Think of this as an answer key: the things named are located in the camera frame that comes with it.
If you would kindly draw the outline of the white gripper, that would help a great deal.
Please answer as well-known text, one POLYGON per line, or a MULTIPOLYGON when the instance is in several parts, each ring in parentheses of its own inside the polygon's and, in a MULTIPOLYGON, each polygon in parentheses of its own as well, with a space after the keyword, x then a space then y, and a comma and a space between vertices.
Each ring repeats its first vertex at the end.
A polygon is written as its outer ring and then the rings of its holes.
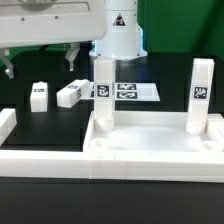
MULTIPOLYGON (((106 33, 104 0, 0 0, 0 48, 70 43, 65 58, 69 70, 80 43, 106 33)), ((14 78, 9 50, 0 49, 5 73, 14 78)))

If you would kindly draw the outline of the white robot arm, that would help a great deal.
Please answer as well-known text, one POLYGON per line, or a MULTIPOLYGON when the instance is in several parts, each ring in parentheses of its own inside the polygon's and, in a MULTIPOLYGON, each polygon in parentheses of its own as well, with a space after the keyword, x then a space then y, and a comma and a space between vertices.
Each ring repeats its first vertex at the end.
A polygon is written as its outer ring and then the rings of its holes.
POLYGON ((94 43, 92 57, 143 57, 138 0, 0 0, 0 62, 14 76, 11 48, 68 43, 72 62, 82 42, 94 43))

